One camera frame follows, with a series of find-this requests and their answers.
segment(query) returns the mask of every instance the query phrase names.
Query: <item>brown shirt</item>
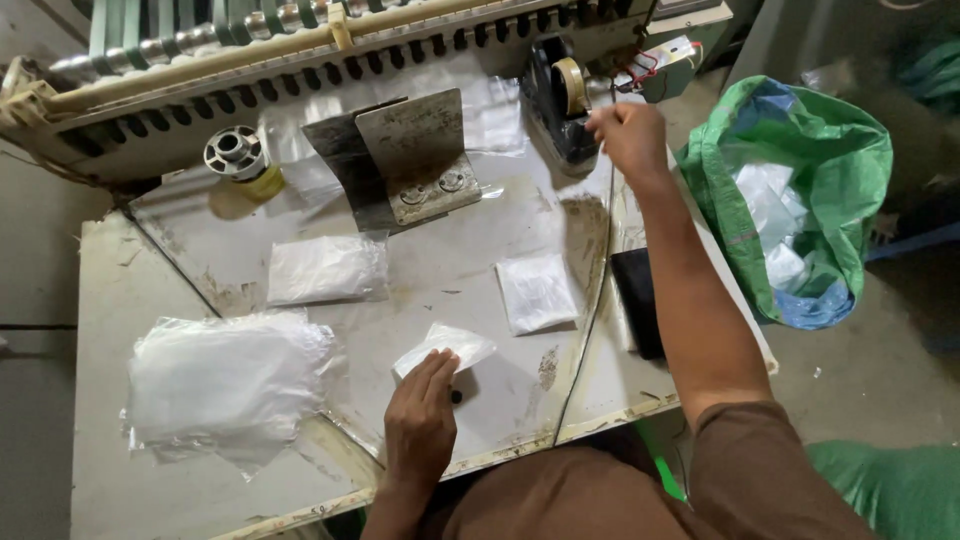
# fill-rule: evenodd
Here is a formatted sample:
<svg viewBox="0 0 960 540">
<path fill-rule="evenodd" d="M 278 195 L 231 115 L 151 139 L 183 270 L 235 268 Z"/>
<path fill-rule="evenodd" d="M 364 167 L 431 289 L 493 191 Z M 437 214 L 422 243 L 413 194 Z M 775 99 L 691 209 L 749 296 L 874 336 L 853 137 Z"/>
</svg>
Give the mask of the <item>brown shirt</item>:
<svg viewBox="0 0 960 540">
<path fill-rule="evenodd" d="M 873 539 L 867 524 L 813 470 L 776 403 L 716 405 L 700 419 L 690 505 L 651 476 L 586 447 L 506 463 L 432 516 L 444 540 L 650 538 Z"/>
</svg>

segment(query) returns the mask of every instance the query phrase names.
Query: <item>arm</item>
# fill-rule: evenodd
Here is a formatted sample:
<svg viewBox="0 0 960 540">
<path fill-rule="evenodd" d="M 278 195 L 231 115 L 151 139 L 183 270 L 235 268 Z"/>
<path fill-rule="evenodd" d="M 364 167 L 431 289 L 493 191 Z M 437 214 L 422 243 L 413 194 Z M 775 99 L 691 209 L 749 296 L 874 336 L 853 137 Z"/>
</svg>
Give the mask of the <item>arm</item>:
<svg viewBox="0 0 960 540">
<path fill-rule="evenodd" d="M 653 106 L 619 103 L 587 124 L 633 190 L 646 229 L 657 322 L 687 421 L 708 407 L 773 400 L 750 326 L 717 276 L 667 167 Z"/>
<path fill-rule="evenodd" d="M 432 351 L 394 392 L 383 417 L 387 470 L 361 540 L 409 540 L 453 454 L 449 387 L 460 358 Z"/>
</svg>

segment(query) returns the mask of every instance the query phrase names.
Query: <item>sleeve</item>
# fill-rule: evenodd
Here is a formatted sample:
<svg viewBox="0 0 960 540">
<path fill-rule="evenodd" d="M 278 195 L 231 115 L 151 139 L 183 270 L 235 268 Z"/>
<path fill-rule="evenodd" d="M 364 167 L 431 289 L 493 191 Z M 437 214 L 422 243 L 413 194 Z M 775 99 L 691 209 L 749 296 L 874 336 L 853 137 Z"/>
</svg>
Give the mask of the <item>sleeve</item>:
<svg viewBox="0 0 960 540">
<path fill-rule="evenodd" d="M 786 411 L 774 402 L 714 405 L 693 443 L 690 503 L 727 538 L 875 538 L 806 459 Z"/>
</svg>

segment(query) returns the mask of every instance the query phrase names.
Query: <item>hand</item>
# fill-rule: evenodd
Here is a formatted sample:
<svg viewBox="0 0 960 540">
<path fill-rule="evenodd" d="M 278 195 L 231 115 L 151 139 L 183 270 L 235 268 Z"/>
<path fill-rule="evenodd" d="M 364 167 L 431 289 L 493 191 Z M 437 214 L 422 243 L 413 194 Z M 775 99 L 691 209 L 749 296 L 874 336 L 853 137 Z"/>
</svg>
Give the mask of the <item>hand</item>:
<svg viewBox="0 0 960 540">
<path fill-rule="evenodd" d="M 603 142 L 603 153 L 637 192 L 646 179 L 669 176 L 666 160 L 666 123 L 652 105 L 617 103 L 594 110 L 587 121 L 593 138 Z"/>
<path fill-rule="evenodd" d="M 450 383 L 459 363 L 449 349 L 434 349 L 397 387 L 383 416 L 387 472 L 381 489 L 426 499 L 433 493 L 457 438 Z"/>
</svg>

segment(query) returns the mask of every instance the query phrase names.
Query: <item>person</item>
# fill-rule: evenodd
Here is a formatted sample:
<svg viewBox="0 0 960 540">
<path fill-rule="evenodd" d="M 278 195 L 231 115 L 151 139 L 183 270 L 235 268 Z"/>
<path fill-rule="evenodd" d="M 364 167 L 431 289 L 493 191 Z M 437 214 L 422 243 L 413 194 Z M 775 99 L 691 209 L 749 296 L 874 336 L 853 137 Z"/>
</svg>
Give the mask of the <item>person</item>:
<svg viewBox="0 0 960 540">
<path fill-rule="evenodd" d="M 643 214 L 660 337 L 694 433 L 690 505 L 636 455 L 564 445 L 481 473 L 436 507 L 457 433 L 449 385 L 458 357 L 433 351 L 387 407 L 386 471 L 362 539 L 874 538 L 809 465 L 774 401 L 756 340 L 668 168 L 662 116 L 618 103 L 595 110 L 587 128 Z"/>
</svg>

